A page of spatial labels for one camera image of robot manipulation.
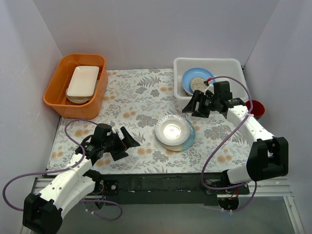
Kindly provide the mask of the light blue plate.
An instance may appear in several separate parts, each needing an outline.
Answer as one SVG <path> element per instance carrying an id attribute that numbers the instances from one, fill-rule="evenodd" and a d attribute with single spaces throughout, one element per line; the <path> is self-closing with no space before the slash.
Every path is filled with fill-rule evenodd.
<path id="1" fill-rule="evenodd" d="M 193 91 L 191 90 L 191 80 L 195 77 L 201 77 L 207 80 L 209 78 L 213 78 L 214 76 L 210 71 L 200 67 L 195 67 L 187 70 L 182 75 L 181 84 L 185 93 L 189 96 L 193 95 Z"/>

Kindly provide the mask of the white fluted plate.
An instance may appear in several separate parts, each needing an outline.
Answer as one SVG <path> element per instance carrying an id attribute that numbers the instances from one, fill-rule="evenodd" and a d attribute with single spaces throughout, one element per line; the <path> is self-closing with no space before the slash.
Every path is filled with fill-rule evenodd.
<path id="1" fill-rule="evenodd" d="M 179 115 L 165 115 L 155 125 L 157 139 L 166 145 L 184 143 L 191 135 L 189 122 Z"/>

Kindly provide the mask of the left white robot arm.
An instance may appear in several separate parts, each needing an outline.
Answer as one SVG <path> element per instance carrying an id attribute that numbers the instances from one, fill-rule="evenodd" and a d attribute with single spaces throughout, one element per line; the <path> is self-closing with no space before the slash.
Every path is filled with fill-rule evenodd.
<path id="1" fill-rule="evenodd" d="M 64 172 L 37 194 L 30 193 L 23 207 L 22 224 L 39 234 L 55 234 L 66 214 L 88 194 L 98 195 L 106 188 L 103 175 L 93 165 L 109 153 L 113 160 L 127 157 L 127 150 L 140 144 L 125 127 L 120 138 L 112 126 L 100 123 L 75 150 Z"/>

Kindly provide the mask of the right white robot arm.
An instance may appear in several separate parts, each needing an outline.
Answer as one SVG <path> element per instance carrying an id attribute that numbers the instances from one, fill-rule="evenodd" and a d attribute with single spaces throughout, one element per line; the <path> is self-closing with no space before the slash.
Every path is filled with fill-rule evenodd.
<path id="1" fill-rule="evenodd" d="M 251 149 L 245 165 L 222 172 L 219 187 L 205 182 L 202 182 L 202 185 L 210 190 L 222 190 L 231 194 L 251 181 L 286 176 L 289 172 L 288 141 L 267 131 L 251 114 L 251 108 L 248 108 L 242 99 L 233 97 L 228 77 L 222 79 L 213 83 L 212 92 L 194 91 L 191 100 L 182 111 L 202 118 L 208 118 L 211 111 L 219 112 L 235 126 L 222 144 L 239 131 Z"/>

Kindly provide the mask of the pink plate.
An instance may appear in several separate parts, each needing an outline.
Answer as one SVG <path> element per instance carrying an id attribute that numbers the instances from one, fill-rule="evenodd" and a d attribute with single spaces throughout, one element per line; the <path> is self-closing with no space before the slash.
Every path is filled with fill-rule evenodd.
<path id="1" fill-rule="evenodd" d="M 184 90 L 185 95 L 187 95 L 188 97 L 193 96 L 194 92 L 191 89 L 183 89 L 183 90 Z"/>

